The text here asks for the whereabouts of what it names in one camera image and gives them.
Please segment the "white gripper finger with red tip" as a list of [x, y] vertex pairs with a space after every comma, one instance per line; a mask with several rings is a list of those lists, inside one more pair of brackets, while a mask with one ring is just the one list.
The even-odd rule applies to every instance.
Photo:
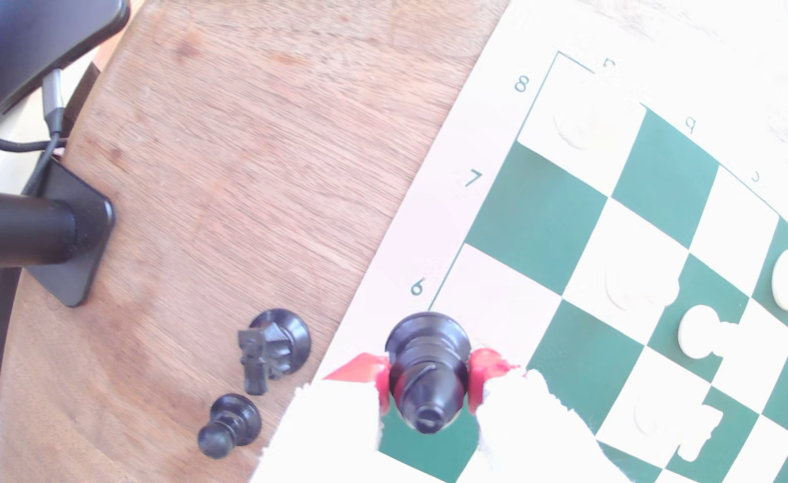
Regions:
[[388, 357], [363, 352], [298, 388], [253, 481], [374, 481], [389, 371]]
[[468, 409], [479, 429], [471, 482], [628, 482], [543, 374], [491, 348], [469, 356]]

